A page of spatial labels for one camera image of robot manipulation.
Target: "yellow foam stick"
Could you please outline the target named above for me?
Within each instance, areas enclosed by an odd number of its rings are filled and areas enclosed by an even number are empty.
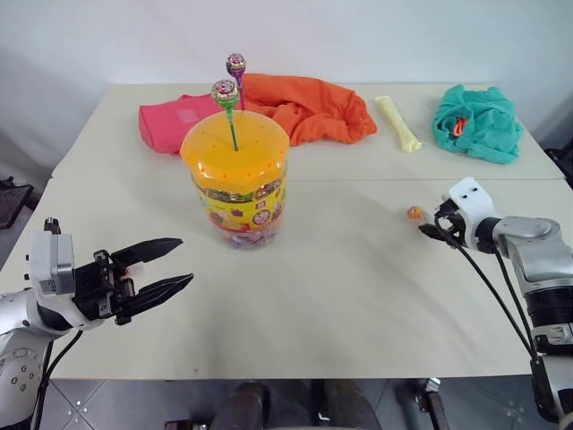
[[[422,148],[422,142],[420,142],[408,128],[390,96],[378,96],[374,101],[380,113],[388,118],[394,130],[396,130],[404,152],[412,153]]]

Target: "pink cloth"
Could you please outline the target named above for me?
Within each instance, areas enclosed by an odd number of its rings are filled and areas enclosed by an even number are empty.
[[[156,152],[178,153],[187,132],[221,110],[210,94],[183,95],[160,105],[140,106],[141,138]]]

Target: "lollipop stick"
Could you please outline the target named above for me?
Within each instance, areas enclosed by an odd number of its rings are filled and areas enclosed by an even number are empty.
[[[240,87],[240,91],[241,91],[241,110],[244,110],[244,95],[243,95],[243,85],[241,85]]]
[[[236,144],[235,125],[233,124],[232,120],[229,121],[229,125],[231,125],[231,135],[233,136],[233,147],[235,148],[235,151],[239,151],[239,145]]]
[[[213,85],[213,88],[211,89],[211,96],[222,108],[225,109],[227,120],[231,127],[231,135],[233,136],[233,147],[235,148],[235,151],[239,151],[239,145],[236,142],[235,135],[235,122],[233,121],[233,108],[239,99],[239,91],[237,90],[235,83],[227,79],[215,82],[215,85]]]

